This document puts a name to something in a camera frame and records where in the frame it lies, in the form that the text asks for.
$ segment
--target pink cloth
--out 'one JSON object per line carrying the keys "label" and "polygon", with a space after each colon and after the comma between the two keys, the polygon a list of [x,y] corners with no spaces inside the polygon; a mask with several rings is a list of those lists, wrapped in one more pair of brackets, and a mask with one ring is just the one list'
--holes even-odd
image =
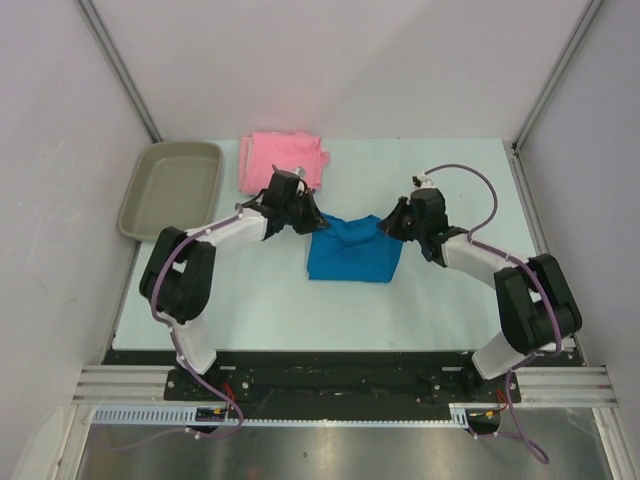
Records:
{"label": "pink cloth", "polygon": [[280,170],[304,169],[310,188],[322,186],[322,170],[329,164],[322,139],[307,133],[256,132],[242,137],[238,150],[238,190],[256,195],[269,186],[273,165]]}

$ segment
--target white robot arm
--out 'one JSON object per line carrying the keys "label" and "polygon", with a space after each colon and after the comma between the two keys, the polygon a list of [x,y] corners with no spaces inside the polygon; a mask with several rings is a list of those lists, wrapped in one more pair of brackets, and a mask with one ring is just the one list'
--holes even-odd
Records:
{"label": "white robot arm", "polygon": [[[417,241],[427,261],[495,289],[501,332],[472,357],[468,369],[478,383],[505,374],[531,353],[580,329],[580,313],[554,257],[527,259],[472,239],[466,230],[449,225],[444,197],[433,182],[423,174],[413,182],[415,190],[400,198],[379,228],[398,240]],[[239,206],[235,215],[186,232],[162,231],[140,293],[150,301],[154,318],[169,327],[183,366],[186,361],[203,374],[216,358],[200,315],[209,300],[217,251],[265,240],[285,225],[299,234],[328,227],[300,177],[276,171],[268,189]],[[185,262],[182,271],[175,268]],[[545,301],[535,301],[532,292]]]}
{"label": "white robot arm", "polygon": [[[181,231],[164,229],[140,282],[154,318],[169,328],[178,353],[198,374],[204,374],[216,352],[203,323],[211,293],[218,251],[225,253],[270,238],[285,225],[301,234],[328,227],[304,181],[296,174],[276,171],[258,197],[237,206],[237,212],[219,222]],[[185,264],[178,270],[177,264]]]}
{"label": "white robot arm", "polygon": [[[557,260],[506,253],[450,226],[444,196],[420,174],[379,227],[393,238],[417,241],[429,262],[460,270],[495,289],[501,331],[477,350],[469,370],[478,383],[499,377],[543,346],[575,333],[582,317]],[[532,293],[540,295],[534,300]]]}

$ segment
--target gray floor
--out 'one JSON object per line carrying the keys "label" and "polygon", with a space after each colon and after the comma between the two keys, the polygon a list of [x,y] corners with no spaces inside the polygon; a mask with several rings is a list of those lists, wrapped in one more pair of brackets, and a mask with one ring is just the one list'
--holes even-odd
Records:
{"label": "gray floor", "polygon": [[[517,441],[474,441],[458,429],[247,428],[226,440],[170,435],[124,453],[105,448],[157,427],[93,427],[79,479],[609,479],[590,410],[520,413],[551,457],[538,464]],[[507,416],[501,428],[512,431]]]}

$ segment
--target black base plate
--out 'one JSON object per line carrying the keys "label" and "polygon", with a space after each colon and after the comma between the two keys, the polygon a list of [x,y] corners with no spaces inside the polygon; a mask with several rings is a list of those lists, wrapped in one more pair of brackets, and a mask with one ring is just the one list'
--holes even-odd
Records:
{"label": "black base plate", "polygon": [[[469,355],[219,352],[204,378],[219,389],[227,383],[252,419],[449,420],[449,403],[497,403],[496,387],[504,388],[498,379],[472,392],[465,389],[460,367]],[[518,402],[515,375],[513,383]],[[180,367],[169,373],[164,398],[218,400]]]}

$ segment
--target beige tray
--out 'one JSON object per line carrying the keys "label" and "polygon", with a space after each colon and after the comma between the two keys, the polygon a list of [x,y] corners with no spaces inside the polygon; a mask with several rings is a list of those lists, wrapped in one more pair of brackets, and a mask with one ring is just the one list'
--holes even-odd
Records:
{"label": "beige tray", "polygon": [[142,152],[124,197],[118,227],[155,241],[162,229],[211,222],[218,198],[222,150],[207,142],[163,142]]}

